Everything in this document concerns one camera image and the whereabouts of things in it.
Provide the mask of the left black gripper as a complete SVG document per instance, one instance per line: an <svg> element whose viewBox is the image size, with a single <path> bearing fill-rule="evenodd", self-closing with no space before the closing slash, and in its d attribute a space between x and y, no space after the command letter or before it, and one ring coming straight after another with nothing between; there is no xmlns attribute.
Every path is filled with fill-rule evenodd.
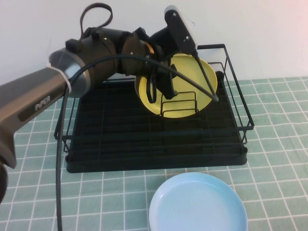
<svg viewBox="0 0 308 231"><path fill-rule="evenodd" d="M137 29L137 36L140 43L141 51L137 52L138 56L153 59L177 70L174 64L171 64L171 58L179 49L167 27L148 36L141 27ZM177 75L162 68L156 71L156 87L166 99L172 99L177 96L173 87L173 78Z"/></svg>

